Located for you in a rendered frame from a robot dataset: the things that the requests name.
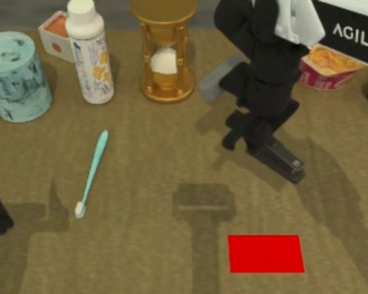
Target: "hourglass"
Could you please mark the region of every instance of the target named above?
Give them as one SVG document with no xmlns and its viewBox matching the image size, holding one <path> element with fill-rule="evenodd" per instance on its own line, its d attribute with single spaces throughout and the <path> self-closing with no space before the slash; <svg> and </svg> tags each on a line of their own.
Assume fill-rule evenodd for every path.
<svg viewBox="0 0 368 294">
<path fill-rule="evenodd" d="M 188 68 L 188 21 L 197 0 L 131 0 L 130 8 L 142 30 L 145 69 L 140 90 L 162 103 L 187 98 L 195 88 Z"/>
</svg>

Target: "red square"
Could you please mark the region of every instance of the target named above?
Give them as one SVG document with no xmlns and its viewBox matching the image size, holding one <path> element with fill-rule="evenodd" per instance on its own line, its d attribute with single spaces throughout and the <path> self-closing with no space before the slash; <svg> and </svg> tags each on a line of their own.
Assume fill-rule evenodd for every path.
<svg viewBox="0 0 368 294">
<path fill-rule="evenodd" d="M 297 235 L 228 236 L 231 273 L 304 273 Z"/>
</svg>

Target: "marbled mug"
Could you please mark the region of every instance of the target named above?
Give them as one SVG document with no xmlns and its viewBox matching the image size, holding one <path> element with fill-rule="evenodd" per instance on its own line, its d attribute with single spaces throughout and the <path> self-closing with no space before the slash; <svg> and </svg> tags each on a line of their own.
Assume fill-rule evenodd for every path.
<svg viewBox="0 0 368 294">
<path fill-rule="evenodd" d="M 0 117 L 25 123 L 43 115 L 51 103 L 33 40 L 21 32 L 0 32 Z"/>
</svg>

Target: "white sand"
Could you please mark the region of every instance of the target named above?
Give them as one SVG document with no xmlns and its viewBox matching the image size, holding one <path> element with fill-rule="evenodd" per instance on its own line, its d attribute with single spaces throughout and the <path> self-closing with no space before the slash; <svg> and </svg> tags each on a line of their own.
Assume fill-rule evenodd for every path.
<svg viewBox="0 0 368 294">
<path fill-rule="evenodd" d="M 176 74 L 176 51 L 171 48 L 160 48 L 151 57 L 150 65 L 153 72 L 165 75 Z"/>
</svg>

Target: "gray wall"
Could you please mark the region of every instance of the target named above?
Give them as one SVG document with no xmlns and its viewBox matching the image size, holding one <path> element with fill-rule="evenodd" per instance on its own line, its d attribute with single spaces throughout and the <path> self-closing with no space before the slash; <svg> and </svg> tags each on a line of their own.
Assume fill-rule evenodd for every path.
<svg viewBox="0 0 368 294">
<path fill-rule="evenodd" d="M 108 29 L 138 28 L 129 13 L 129 0 L 94 1 Z M 191 27 L 213 28 L 212 16 L 217 3 L 218 0 L 199 0 Z M 0 29 L 36 29 L 57 10 L 65 11 L 66 4 L 67 0 L 0 0 Z"/>
</svg>

